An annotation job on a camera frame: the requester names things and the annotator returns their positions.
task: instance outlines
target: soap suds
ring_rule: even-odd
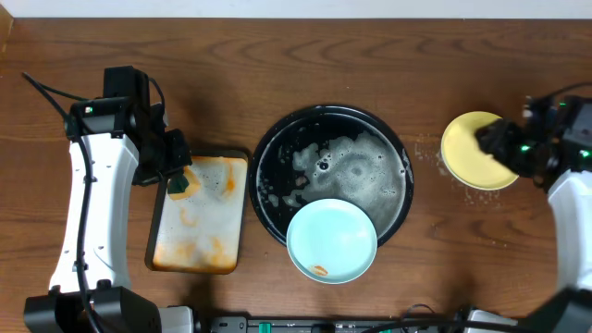
[[[319,151],[312,143],[294,152],[292,167],[304,172],[308,183],[282,199],[299,207],[298,196],[307,203],[338,198],[362,208],[375,225],[380,237],[394,222],[405,195],[406,170],[413,181],[409,159],[403,151],[403,163],[386,139],[363,132],[355,140],[339,137]]]

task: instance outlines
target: yellow plate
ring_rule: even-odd
[[[474,111],[456,117],[442,135],[441,151],[450,173],[464,184],[485,191],[503,189],[518,176],[479,149],[475,131],[500,116]]]

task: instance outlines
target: wood grain surface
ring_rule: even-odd
[[[418,302],[528,314],[555,290],[545,194],[528,179],[469,189],[439,160],[439,141],[462,113],[518,118],[525,95],[589,80],[591,31],[585,21],[18,19],[0,65],[0,330],[25,331],[25,299],[47,292],[70,191],[63,126],[20,72],[94,97],[103,69],[121,65],[158,80],[172,127],[194,148],[252,152],[289,112],[340,103],[384,119],[415,174],[402,228],[363,276],[338,286],[301,274],[250,203],[234,273],[152,272],[143,257],[156,187],[133,188],[127,256],[141,296],[203,315],[388,318]]]

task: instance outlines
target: black cable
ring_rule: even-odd
[[[158,83],[156,83],[156,80],[154,78],[148,78],[148,80],[154,85],[154,87],[156,88],[156,91],[158,92],[158,95],[160,96],[160,101],[163,104],[163,109],[165,109],[165,96],[163,95],[163,91],[160,90],[160,87],[158,86]]]
[[[67,97],[69,99],[73,99],[73,100],[77,100],[77,101],[88,101],[89,100],[88,98],[84,98],[84,97],[80,97],[80,96],[77,96],[77,95],[73,95],[71,93],[60,92],[58,89],[54,89],[54,88],[52,88],[50,86],[46,86],[46,85],[44,85],[41,82],[38,82],[38,83],[39,83],[39,85],[41,85],[48,92],[55,93],[55,94],[58,94],[60,96],[64,96],[64,97]]]
[[[397,322],[381,325],[379,327],[369,328],[362,333],[380,333],[388,329],[397,329],[404,327],[453,327],[453,328],[478,328],[484,330],[491,330],[496,332],[507,332],[507,333],[539,333],[532,329],[524,327],[516,327],[503,324],[494,324],[487,322],[478,321],[454,321],[446,319],[417,319],[409,320],[406,322]]]
[[[47,101],[49,101],[49,103],[52,104],[52,106],[54,107],[54,109],[57,110],[57,112],[60,114],[60,116],[62,116],[62,118],[64,119],[64,122],[66,122],[68,126],[71,126],[72,123],[70,121],[68,121],[69,119],[71,120],[71,117],[68,116],[68,114],[64,111],[64,109],[56,102],[56,100],[49,93],[47,93],[47,91],[52,92],[52,93],[57,93],[57,94],[60,94],[62,96],[66,96],[68,98],[77,99],[79,101],[86,101],[86,99],[84,99],[82,97],[77,97],[77,96],[74,96],[74,95],[70,95],[69,93],[66,93],[66,92],[60,92],[59,90],[56,90],[54,88],[50,88],[50,87],[44,85],[43,83],[40,83],[36,79],[32,78],[31,75],[29,75],[29,73],[27,73],[27,72],[23,72],[22,73],[22,76],[25,79],[27,79],[27,81],[33,87],[35,87],[35,89],[37,89],[37,91],[39,93],[41,93],[43,95],[43,97],[45,97],[45,99]],[[82,127],[87,131],[87,133],[94,134],[94,131],[92,129],[90,129],[88,127],[88,125],[86,125],[86,123],[84,121],[82,121],[81,115],[77,115],[77,116],[79,116],[77,118],[77,120],[82,125]]]
[[[91,168],[91,160],[89,158],[86,146],[80,137],[80,130],[75,127],[72,117],[69,116],[64,109],[56,102],[56,100],[43,88],[42,84],[37,82],[27,73],[22,73],[23,77],[45,97],[45,99],[55,108],[57,113],[62,116],[64,122],[72,129],[74,133],[74,142],[80,147],[82,153],[82,160],[84,161],[84,168],[86,175],[84,176],[84,193],[82,195],[82,207],[80,210],[80,223],[78,226],[78,238],[76,239],[76,275],[78,278],[78,285],[80,289],[80,298],[82,300],[82,307],[88,315],[89,322],[92,329],[97,333],[103,333],[96,315],[96,312],[91,308],[91,302],[87,295],[86,275],[84,274],[84,233],[86,232],[86,217],[88,215],[89,201],[91,199],[91,184],[93,183],[93,169]]]
[[[582,88],[582,87],[586,87],[586,86],[592,86],[592,82],[575,83],[575,84],[569,85],[567,87],[563,87],[563,88],[559,89],[558,91],[548,93],[548,94],[544,95],[543,97],[538,97],[537,100],[552,98],[552,97],[557,96],[558,94],[567,93],[573,89]]]
[[[68,116],[68,114],[66,112],[64,112],[64,109],[62,109],[62,106],[60,106],[56,100],[49,95],[49,93],[47,93],[45,91],[45,89],[43,88],[43,86],[41,85],[41,83],[37,82],[34,78],[31,77],[31,75],[29,75],[29,73],[27,72],[23,72],[22,76],[35,88],[37,89],[37,91],[39,93],[41,93],[41,95],[43,95],[43,97],[45,97],[45,99],[51,103],[51,105],[54,107],[55,111],[57,111],[57,113],[59,113],[60,116],[62,116],[62,118],[64,119],[64,121],[66,123],[68,123],[68,120],[70,119],[70,117]]]

